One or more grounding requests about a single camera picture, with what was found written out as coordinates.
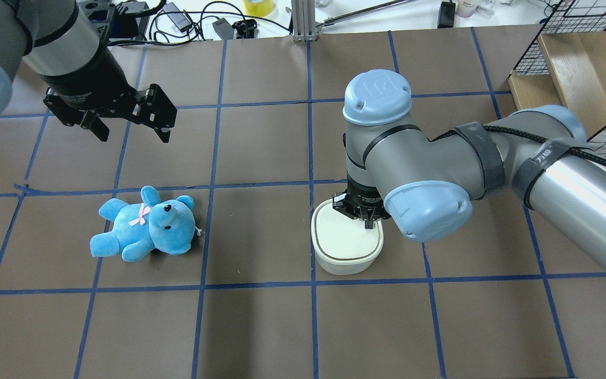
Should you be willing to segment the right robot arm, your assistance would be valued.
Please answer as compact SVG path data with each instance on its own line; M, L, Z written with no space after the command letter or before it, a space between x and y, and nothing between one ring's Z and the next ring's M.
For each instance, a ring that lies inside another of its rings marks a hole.
M606 270L606 158L563 106L524 109L429 139L410 115L402 75L373 69L345 90L347 189L332 199L344 216L391 218L428 242L469 220L472 202L511 189Z

